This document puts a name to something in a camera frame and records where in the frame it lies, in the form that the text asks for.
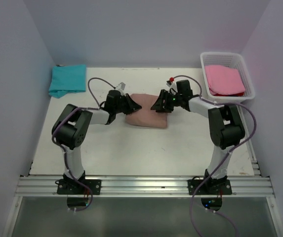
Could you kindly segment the dusty pink printed t-shirt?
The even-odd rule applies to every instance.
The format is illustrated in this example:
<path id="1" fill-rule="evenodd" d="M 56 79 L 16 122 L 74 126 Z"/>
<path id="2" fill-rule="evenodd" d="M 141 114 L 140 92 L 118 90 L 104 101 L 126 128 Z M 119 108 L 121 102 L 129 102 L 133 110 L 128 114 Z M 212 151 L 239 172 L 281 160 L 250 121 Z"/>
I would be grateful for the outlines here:
<path id="1" fill-rule="evenodd" d="M 142 109 L 126 115 L 125 122 L 129 125 L 150 127 L 150 128 L 167 128 L 167 113 L 157 113 L 151 110 L 158 96 L 150 94 L 131 94 L 130 97 L 139 104 Z"/>

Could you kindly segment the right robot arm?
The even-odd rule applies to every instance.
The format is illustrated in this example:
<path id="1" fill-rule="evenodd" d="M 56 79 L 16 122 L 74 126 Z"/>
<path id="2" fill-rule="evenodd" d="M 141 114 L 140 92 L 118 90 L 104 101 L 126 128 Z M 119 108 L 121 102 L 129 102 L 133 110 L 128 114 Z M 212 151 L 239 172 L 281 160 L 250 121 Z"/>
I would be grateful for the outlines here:
<path id="1" fill-rule="evenodd" d="M 151 110 L 171 113 L 175 107 L 199 114 L 208 119 L 210 138 L 214 144 L 211 162 L 203 179 L 193 177 L 187 181 L 189 194 L 232 194 L 227 169 L 232 149 L 245 137 L 245 129 L 236 105 L 215 105 L 194 95 L 188 80 L 167 81 L 169 90 L 161 90 Z"/>

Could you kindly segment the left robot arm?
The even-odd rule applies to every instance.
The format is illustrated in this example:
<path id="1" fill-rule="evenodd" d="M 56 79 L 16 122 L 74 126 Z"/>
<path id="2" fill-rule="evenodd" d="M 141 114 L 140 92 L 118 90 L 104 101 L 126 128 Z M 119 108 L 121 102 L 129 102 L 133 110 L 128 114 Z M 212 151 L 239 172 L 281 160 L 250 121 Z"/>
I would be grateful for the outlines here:
<path id="1" fill-rule="evenodd" d="M 67 104 L 55 122 L 52 142 L 63 151 L 65 172 L 63 179 L 69 189 L 80 194 L 86 188 L 85 170 L 81 159 L 81 145 L 90 125 L 109 125 L 117 114 L 130 115 L 142 109 L 128 94 L 110 90 L 98 108 L 78 107 Z"/>

